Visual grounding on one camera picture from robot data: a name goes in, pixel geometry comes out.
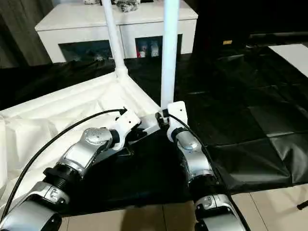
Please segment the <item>black tarp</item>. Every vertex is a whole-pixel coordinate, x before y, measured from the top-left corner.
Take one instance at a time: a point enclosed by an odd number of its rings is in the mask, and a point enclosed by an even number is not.
[[[129,59],[126,65],[159,104],[161,59]],[[111,71],[113,64],[104,62],[3,69],[0,107]],[[208,146],[231,193],[308,183],[308,79],[269,48],[222,51],[216,58],[179,56],[175,99],[185,101],[189,124]],[[177,153],[164,133],[131,148],[134,155],[95,165],[66,213],[190,199]]]

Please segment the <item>white fabric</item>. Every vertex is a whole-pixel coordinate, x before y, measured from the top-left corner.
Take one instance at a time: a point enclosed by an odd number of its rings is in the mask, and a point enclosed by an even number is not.
[[[110,73],[0,111],[0,214],[22,169],[45,143],[87,116],[123,106],[139,117],[159,110],[128,76],[116,78]],[[30,168],[15,199],[21,199],[44,178],[43,170],[53,167],[69,146],[80,139],[85,128],[109,127],[118,115],[99,116],[59,138]]]

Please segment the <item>bottle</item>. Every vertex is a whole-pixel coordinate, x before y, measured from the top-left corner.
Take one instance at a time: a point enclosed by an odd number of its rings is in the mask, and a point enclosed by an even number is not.
[[[151,57],[159,56],[159,47],[156,40],[151,41]]]

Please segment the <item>tiled floor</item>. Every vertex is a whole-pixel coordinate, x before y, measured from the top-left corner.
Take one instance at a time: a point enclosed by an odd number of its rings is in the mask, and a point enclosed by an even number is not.
[[[308,185],[235,195],[234,201],[252,231],[307,230]],[[151,205],[99,214],[64,218],[60,231],[194,231],[192,202]]]

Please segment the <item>silver robot arm segment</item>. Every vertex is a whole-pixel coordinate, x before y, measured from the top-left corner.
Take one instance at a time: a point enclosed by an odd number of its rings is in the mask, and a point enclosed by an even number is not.
[[[69,203],[69,195],[74,193],[97,155],[113,149],[107,158],[121,150],[126,136],[140,122],[136,114],[128,110],[109,129],[86,129],[56,166],[44,171],[45,179],[36,183],[1,221],[0,231],[57,231],[62,218],[55,208]]]
[[[187,124],[184,102],[171,103],[168,114]],[[174,142],[185,162],[188,187],[195,203],[197,231],[248,231],[239,213],[220,185],[201,143],[180,122],[169,117],[167,136]]]

